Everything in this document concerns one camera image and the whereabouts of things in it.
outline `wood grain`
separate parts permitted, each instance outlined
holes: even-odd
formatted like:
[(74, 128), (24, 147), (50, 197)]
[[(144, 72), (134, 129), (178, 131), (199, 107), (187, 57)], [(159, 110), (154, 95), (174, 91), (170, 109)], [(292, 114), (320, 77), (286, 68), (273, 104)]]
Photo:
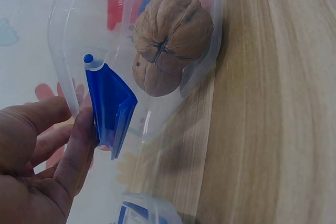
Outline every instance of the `wood grain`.
[(336, 0), (225, 0), (199, 223), (336, 223)]
[(130, 187), (173, 203), (184, 224), (195, 222), (212, 111), (215, 69), (155, 139), (140, 150)]

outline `walnut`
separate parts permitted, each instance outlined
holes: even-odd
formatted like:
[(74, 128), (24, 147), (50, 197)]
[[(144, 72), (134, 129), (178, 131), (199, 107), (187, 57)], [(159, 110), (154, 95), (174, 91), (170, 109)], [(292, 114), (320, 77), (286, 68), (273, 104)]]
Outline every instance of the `walnut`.
[(134, 25), (137, 51), (165, 72), (180, 73), (207, 48), (213, 21), (199, 0), (151, 0)]
[(164, 72), (155, 64), (146, 61), (138, 52), (135, 54), (132, 73), (138, 86), (152, 97), (161, 97), (173, 92), (182, 79), (182, 72)]

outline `blue slider tab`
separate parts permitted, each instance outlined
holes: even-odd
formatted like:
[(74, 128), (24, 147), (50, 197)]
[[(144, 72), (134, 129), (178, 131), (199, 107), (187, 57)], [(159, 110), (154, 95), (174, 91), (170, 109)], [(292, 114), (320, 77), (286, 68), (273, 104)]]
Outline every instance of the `blue slider tab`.
[(127, 84), (102, 61), (85, 55), (85, 73), (95, 114), (99, 145), (118, 158), (138, 101)]

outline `plastic container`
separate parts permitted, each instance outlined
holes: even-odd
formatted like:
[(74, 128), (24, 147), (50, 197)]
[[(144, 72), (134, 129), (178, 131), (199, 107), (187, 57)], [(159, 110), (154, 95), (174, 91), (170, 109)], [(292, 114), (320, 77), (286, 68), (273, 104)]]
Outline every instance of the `plastic container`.
[[(118, 157), (127, 130), (142, 142), (158, 132), (214, 65), (220, 49), (223, 0), (200, 0), (214, 23), (208, 49), (184, 68), (174, 92), (149, 96), (138, 87), (131, 69), (133, 24), (149, 1), (55, 0), (50, 14), (49, 48), (70, 110), (76, 117), (81, 104), (75, 80), (90, 90), (100, 145), (112, 150), (112, 159)], [(86, 54), (89, 60), (84, 61)], [(116, 92), (124, 95), (116, 99)]]
[(124, 194), (113, 224), (182, 224), (174, 206), (144, 194)]

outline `white tablecloth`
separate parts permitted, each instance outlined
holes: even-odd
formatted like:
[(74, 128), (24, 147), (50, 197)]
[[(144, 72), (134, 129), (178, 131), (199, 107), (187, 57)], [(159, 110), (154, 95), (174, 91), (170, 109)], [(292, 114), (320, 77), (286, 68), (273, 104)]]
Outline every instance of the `white tablecloth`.
[[(47, 44), (53, 1), (0, 0), (0, 108), (35, 102), (59, 93)], [(110, 152), (96, 150), (82, 193), (72, 207), (69, 224), (113, 222), (118, 198), (131, 183), (138, 149), (137, 138), (128, 135), (116, 161), (110, 160)], [(46, 165), (39, 165), (36, 171)]]

